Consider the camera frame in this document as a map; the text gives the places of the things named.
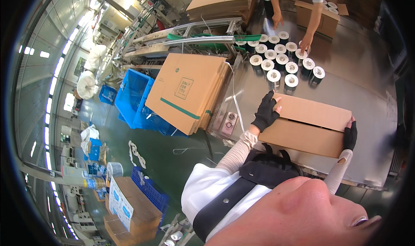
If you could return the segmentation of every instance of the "hand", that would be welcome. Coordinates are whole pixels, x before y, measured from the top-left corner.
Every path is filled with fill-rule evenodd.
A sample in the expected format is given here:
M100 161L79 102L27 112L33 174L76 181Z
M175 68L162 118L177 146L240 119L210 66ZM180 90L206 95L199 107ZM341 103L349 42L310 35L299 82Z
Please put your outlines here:
M264 96L258 107L258 111L255 113L255 120L251 123L258 127L261 132L263 132L265 128L270 126L275 120L278 119L278 117L280 117L282 107L277 107L275 111L273 108L277 102L281 100L281 97L275 99L272 98L273 95L274 91L270 91Z
M356 145L357 140L357 128L356 128L356 120L353 116L349 123L347 123L347 127L345 128L345 136L343 137L343 149L350 149L353 150L354 146Z
M313 42L313 35L306 33L300 44L300 48L301 48L300 53L304 54L305 50L309 51L312 42Z
M281 26L284 26L284 20L283 20L283 16L281 15L281 10L278 9L277 11L274 11L272 20L274 21L274 30L277 29L279 22L281 22Z

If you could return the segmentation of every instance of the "green stripe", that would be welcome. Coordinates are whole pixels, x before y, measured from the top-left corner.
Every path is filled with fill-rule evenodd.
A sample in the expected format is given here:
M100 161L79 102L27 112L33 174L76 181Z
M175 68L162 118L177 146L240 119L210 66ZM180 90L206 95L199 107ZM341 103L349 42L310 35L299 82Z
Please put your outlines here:
M179 107L179 106L177 106L177 105L173 104L172 102L165 100L164 98L160 98L160 100L161 100L161 101L163 101L164 103L168 104L169 106L171 106L171 107L173 107L173 108L175 108L175 109L179 110L180 112L182 112L182 113L184 113L184 114L186 114L186 115L190 116L191 118L194 118L194 119L200 119L200 116L197 116L197 115L195 115L195 114L192 114L192 113L190 113L189 111L187 111L187 110L185 110L185 109L183 109L183 108L181 108L181 107Z

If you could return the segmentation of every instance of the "worker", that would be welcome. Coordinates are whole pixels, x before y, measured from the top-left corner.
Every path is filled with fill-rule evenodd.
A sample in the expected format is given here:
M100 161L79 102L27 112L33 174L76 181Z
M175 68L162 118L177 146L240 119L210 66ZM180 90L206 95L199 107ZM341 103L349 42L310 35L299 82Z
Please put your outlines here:
M358 245L370 235L365 227L380 218L368 220L363 207L335 196L356 143L354 117L325 180L307 178L285 150L283 157L267 144L267 153L252 150L283 110L275 108L281 97L273 95L264 96L255 120L215 168L194 166L181 198L183 213L206 245Z
M313 10L311 12L310 21L308 23L307 31L300 44L300 53L303 54L305 50L309 50L313 42L313 36L320 24L321 12L323 10L323 0L311 0L313 2ZM278 23L284 26L283 16L281 15L280 4L278 0L271 0L274 9L272 20L274 21L274 29L277 28Z

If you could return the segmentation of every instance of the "stack of flattened cardboard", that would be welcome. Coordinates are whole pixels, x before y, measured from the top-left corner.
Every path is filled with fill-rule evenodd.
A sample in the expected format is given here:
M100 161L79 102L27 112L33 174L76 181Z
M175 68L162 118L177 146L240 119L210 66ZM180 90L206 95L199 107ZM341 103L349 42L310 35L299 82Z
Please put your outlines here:
M256 0L192 0L187 7L190 20L200 21L225 18L242 17L245 23L254 10Z
M187 135L205 130L229 73L223 57L170 53L146 106Z
M130 246L153 239L156 236L158 224L162 213L151 203L151 201L135 185L131 177L120 177L111 180L111 185L116 182L122 195L109 195L105 198L105 206L110 212L104 217L104 225L110 237L117 246ZM110 207L110 201L125 198L134 209L129 223L129 231L120 219L120 214L127 211L115 212Z

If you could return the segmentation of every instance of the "open cardboard box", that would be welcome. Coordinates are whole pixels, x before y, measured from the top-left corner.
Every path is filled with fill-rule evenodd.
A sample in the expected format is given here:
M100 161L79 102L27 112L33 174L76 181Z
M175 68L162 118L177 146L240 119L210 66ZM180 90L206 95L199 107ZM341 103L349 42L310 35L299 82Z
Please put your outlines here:
M258 140L332 158L340 156L351 111L279 93L274 94L277 97L282 97L276 105L282 106L280 118Z
M337 5L339 14L335 14L329 10L323 9L321 12L320 24L317 28L318 33L323 36L333 38L336 33L336 27L340 21L340 15L349 15L345 4L338 4L337 0L326 0L331 1ZM313 4L311 0L295 0L294 5L297 8L297 25L307 28L311 17L311 11L313 10Z

